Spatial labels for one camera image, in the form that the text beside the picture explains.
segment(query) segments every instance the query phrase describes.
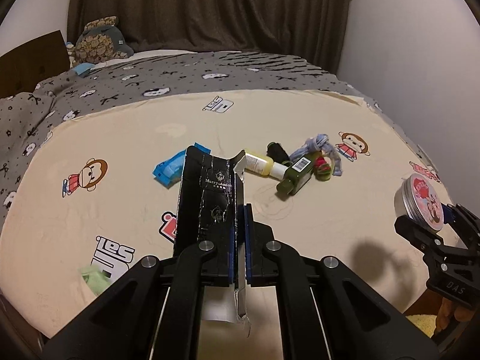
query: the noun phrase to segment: green bottle cap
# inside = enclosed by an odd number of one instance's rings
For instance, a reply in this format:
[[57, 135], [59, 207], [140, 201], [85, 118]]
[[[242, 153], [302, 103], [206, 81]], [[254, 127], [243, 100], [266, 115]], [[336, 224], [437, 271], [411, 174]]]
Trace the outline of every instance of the green bottle cap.
[[285, 178], [277, 184], [277, 191], [283, 195], [288, 195], [292, 192], [293, 187], [293, 182], [290, 179]]

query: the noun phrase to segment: gray blanket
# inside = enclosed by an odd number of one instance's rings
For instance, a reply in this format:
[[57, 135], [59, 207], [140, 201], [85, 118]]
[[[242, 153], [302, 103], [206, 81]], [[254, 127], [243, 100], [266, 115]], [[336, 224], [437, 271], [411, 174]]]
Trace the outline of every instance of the gray blanket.
[[72, 70], [62, 73], [39, 83], [33, 93], [0, 100], [0, 228], [36, 150], [63, 121], [162, 95], [245, 89], [362, 95], [300, 57], [258, 52], [152, 57], [93, 70], [85, 78]]

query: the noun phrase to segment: black yarn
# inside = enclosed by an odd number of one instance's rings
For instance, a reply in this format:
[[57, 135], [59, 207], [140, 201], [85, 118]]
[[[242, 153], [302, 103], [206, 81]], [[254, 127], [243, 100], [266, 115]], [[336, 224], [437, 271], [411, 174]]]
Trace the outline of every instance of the black yarn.
[[280, 145], [280, 143], [270, 142], [267, 146], [267, 155], [279, 164], [288, 167], [292, 165], [289, 155], [285, 152], [285, 150], [283, 150], [283, 147]]

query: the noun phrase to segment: pink lid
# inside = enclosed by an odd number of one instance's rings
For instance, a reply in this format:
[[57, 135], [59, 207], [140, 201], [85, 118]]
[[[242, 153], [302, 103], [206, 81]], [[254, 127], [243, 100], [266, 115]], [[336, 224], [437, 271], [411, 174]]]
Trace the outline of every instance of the pink lid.
[[415, 205], [425, 222], [435, 231], [443, 227], [443, 208], [440, 199], [428, 180], [417, 173], [410, 176], [410, 187]]

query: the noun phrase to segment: human hand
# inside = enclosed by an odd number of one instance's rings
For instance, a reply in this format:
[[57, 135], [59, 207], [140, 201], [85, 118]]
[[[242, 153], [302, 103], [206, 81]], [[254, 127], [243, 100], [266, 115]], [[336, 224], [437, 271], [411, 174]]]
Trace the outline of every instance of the human hand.
[[468, 322], [472, 319], [474, 313], [472, 310], [468, 310], [465, 307], [453, 303], [451, 300], [443, 298], [435, 321], [437, 330], [444, 330], [450, 323], [452, 316], [459, 322]]

